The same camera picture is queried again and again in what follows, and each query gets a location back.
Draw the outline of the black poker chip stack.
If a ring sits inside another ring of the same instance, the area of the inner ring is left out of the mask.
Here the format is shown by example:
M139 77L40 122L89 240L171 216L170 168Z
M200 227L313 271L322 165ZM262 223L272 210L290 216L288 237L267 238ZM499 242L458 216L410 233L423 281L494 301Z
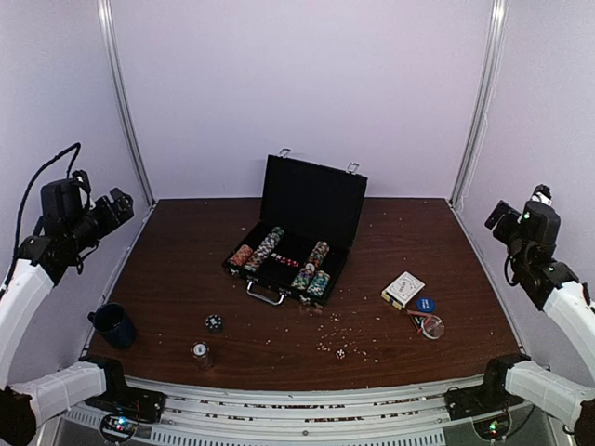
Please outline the black poker chip stack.
M219 334L223 330L223 320L218 314L211 314L205 318L205 327L210 334Z

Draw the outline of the white playing card box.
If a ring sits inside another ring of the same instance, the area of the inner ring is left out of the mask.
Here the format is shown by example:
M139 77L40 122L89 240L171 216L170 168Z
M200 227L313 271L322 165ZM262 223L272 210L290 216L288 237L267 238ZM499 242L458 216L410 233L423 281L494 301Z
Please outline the white playing card box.
M425 285L419 278L405 271L381 292L381 297L392 307L401 310Z

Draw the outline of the black poker set case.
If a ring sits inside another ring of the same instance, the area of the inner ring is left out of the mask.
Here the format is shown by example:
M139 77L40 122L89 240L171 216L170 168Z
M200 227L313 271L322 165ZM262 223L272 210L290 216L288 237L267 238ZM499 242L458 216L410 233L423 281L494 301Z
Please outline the black poker set case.
M230 252L222 267L245 281L248 295L265 303L279 306L292 298L305 306L324 308L349 258L362 213L367 179L358 168L357 163L337 169L292 159L287 149L269 156L258 223ZM271 255L256 271L228 262L243 244L254 253L274 227L281 227L284 236L272 253L298 261L298 268L282 265ZM330 281L324 294L315 297L307 289L292 288L291 283L309 263L309 255L319 241L327 242L330 250L315 273L328 273Z

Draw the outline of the blue small blind button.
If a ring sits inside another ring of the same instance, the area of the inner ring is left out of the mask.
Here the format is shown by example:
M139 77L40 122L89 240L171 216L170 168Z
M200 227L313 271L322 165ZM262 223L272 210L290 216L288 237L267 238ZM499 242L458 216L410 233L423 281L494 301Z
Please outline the blue small blind button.
M432 313L435 310L435 303L430 298L420 297L416 301L416 308L418 311L421 311L424 313Z

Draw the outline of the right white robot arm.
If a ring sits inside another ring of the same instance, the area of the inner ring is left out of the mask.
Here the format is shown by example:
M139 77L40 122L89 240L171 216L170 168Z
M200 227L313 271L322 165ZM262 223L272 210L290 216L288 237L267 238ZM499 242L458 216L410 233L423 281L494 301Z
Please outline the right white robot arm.
M561 218L551 200L536 192L521 212L498 202L485 227L507 247L505 272L535 307L553 321L594 373L594 300L588 285L554 259ZM594 443L594 388L546 370L527 356L490 361L477 402L493 411L510 396L527 400L558 419L577 445Z

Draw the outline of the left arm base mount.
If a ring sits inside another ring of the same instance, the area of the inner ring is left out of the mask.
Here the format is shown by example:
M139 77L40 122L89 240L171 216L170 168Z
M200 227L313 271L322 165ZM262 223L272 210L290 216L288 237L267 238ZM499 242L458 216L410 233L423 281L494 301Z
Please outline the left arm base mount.
M141 423L154 424L161 420L166 401L163 392L129 386L118 360L85 355L81 361L97 365L106 381L106 390L85 400L86 405Z

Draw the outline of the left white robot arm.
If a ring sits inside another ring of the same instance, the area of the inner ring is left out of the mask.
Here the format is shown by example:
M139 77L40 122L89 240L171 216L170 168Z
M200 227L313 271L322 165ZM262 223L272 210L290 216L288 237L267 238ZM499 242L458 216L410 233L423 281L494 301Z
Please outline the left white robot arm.
M1 440L28 445L40 426L75 404L99 397L115 413L134 402L119 361L82 358L53 374L26 383L9 383L17 347L35 312L80 253L99 244L132 218L130 195L114 188L89 209L68 214L63 232L34 235L17 249L12 278L1 288Z

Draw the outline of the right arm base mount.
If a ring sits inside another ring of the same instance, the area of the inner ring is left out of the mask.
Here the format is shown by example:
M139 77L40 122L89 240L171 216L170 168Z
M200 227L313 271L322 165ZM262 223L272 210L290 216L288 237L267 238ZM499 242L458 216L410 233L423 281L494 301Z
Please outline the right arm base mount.
M508 393L505 381L513 365L529 360L530 357L522 353L491 359L485 367L483 381L478 386L448 389L443 397L450 418L459 420L475 417L523 403L523 398Z

